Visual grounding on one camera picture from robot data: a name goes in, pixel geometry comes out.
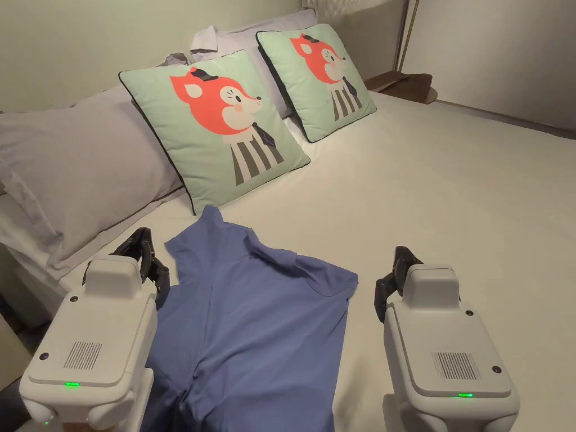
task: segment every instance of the shirt sleeve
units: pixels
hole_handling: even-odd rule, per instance
[[[317,258],[297,255],[295,267],[317,293],[332,297],[345,290],[352,295],[358,286],[358,275],[345,268],[329,264]]]

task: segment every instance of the pillow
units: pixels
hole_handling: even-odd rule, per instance
[[[71,108],[0,115],[0,181],[50,253],[55,279],[182,186],[120,85]]]
[[[119,77],[182,177],[194,214],[310,161],[246,51]]]
[[[258,32],[256,39],[299,117],[308,141],[376,111],[340,38],[328,24]]]
[[[216,27],[210,26],[195,35],[191,52],[194,60],[201,62],[232,54],[239,50],[246,50],[252,57],[252,61],[254,61],[263,79],[264,88],[271,96],[272,102],[276,105],[280,116],[286,117],[291,114],[291,110],[286,105],[268,66],[266,66],[264,59],[258,52],[255,35],[259,30],[298,30],[317,23],[318,19],[314,9],[302,9],[292,15],[252,24],[233,32],[219,31]]]

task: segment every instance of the blue t-shirt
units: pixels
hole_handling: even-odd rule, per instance
[[[268,248],[211,206],[166,247],[180,284],[158,313],[142,431],[333,431],[357,275]]]

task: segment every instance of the gray pillowcase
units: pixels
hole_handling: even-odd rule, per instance
[[[0,115],[0,181],[49,251],[55,279],[182,188],[121,85],[71,108]]]
[[[194,36],[190,52],[194,60],[202,62],[222,57],[233,52],[246,51],[262,77],[262,83],[266,87],[272,102],[280,117],[284,118],[292,114],[292,110],[286,104],[270,69],[264,58],[258,51],[256,32],[260,30],[300,30],[318,24],[318,18],[314,9],[302,9],[299,12],[283,17],[273,18],[268,21],[252,24],[232,32],[218,30],[211,25]]]

